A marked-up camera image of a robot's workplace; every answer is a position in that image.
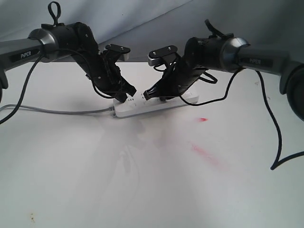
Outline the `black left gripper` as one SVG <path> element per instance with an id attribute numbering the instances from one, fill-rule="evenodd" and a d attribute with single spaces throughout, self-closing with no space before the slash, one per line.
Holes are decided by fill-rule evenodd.
<path id="1" fill-rule="evenodd" d="M 113 68 L 109 61 L 98 51 L 90 54 L 88 51 L 79 51 L 76 55 L 76 62 L 85 71 L 100 92 L 111 95 L 120 103 L 124 103 L 127 95 L 134 96 L 136 88 L 125 79 L 122 79 Z"/>

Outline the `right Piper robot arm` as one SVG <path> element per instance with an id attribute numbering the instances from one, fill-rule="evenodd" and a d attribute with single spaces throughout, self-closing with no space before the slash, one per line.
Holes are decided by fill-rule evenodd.
<path id="1" fill-rule="evenodd" d="M 169 100 L 184 94 L 207 70 L 235 73 L 251 69 L 280 76 L 279 92 L 287 96 L 293 112 L 304 117 L 304 64 L 288 51 L 250 45 L 243 38 L 190 38 L 183 56 L 168 48 L 149 53 L 149 65 L 165 65 L 159 81 L 144 91 L 146 100 Z"/>

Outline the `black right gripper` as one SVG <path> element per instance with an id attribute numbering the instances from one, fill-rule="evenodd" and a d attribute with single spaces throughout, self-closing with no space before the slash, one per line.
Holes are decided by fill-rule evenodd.
<path id="1" fill-rule="evenodd" d="M 161 79 L 151 88 L 143 92 L 145 100 L 159 98 L 165 102 L 167 99 L 179 97 L 184 94 L 194 82 L 206 71 L 205 67 L 192 68 L 185 61 L 179 60 L 170 66 Z"/>

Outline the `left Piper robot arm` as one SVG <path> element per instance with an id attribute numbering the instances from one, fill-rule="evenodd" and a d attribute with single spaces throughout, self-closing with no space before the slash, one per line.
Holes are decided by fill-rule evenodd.
<path id="1" fill-rule="evenodd" d="M 72 57 L 98 91 L 123 103 L 136 93 L 116 65 L 117 60 L 126 60 L 129 52 L 129 48 L 113 44 L 100 51 L 90 27 L 81 22 L 43 24 L 27 38 L 0 43 L 0 88 L 8 88 L 8 70 L 30 61 L 49 63 Z"/>

